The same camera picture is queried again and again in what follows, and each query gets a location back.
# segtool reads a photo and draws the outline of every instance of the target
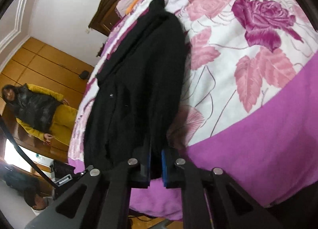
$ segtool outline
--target pink rose print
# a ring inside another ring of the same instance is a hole
[[[303,22],[305,23],[309,23],[309,19],[306,16],[306,14],[304,13],[304,11],[300,8],[300,6],[298,5],[293,5],[293,11],[296,14],[297,17],[299,17],[301,20],[303,20]]]
[[[270,52],[267,48],[261,47],[255,59],[261,76],[269,85],[283,88],[296,75],[294,66],[281,49]]]
[[[248,45],[261,45],[271,52],[281,46],[281,39],[275,29],[281,29],[294,39],[302,42],[302,38],[292,26],[296,22],[294,15],[273,0],[236,0],[232,12],[240,24],[246,29],[245,39]]]
[[[216,17],[231,0],[191,0],[187,12],[191,21],[205,15],[208,18]]]
[[[185,148],[203,121],[203,115],[196,108],[188,105],[180,106],[173,123],[167,131],[170,145],[176,149]]]
[[[202,65],[212,62],[220,56],[215,47],[209,46],[208,40],[211,37],[211,27],[204,29],[201,33],[191,38],[191,69],[197,70]]]
[[[236,64],[234,77],[239,100],[246,112],[250,112],[257,102],[263,82],[256,60],[250,59],[248,56],[241,58]]]

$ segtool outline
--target bed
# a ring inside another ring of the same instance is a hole
[[[92,72],[68,151],[75,172],[85,168],[83,138],[98,92],[95,76],[151,1],[140,0],[112,28]],[[179,112],[167,132],[170,144],[200,168],[222,167],[265,207],[315,183],[316,8],[304,7],[308,0],[165,3],[181,22],[190,49]],[[132,189],[130,208],[179,220],[181,192],[155,179],[148,189]]]

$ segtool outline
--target woman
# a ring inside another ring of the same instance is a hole
[[[2,98],[26,132],[48,143],[56,138],[69,145],[77,110],[62,94],[34,84],[7,84]]]

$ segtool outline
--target black vest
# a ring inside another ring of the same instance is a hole
[[[50,95],[32,92],[26,84],[18,89],[16,100],[17,118],[38,131],[50,133],[53,115],[61,102]]]

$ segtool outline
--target yellow jacket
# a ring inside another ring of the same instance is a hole
[[[62,101],[64,96],[60,93],[57,93],[57,92],[54,92],[54,91],[51,91],[49,89],[46,89],[44,87],[40,87],[40,86],[37,86],[37,85],[34,85],[34,84],[27,84],[27,87],[30,91],[32,92],[35,92],[35,93],[42,93],[42,94],[47,94],[47,95],[50,95],[52,97],[54,97],[55,99],[57,99],[58,101]],[[22,120],[20,120],[19,118],[16,118],[16,121],[17,123],[19,123],[24,129],[25,131],[32,135],[32,136],[35,136],[39,139],[41,139],[42,141],[45,141],[44,139],[44,133],[41,132],[41,131],[38,131],[36,129],[33,129],[32,127],[30,127],[28,124],[24,123]]]

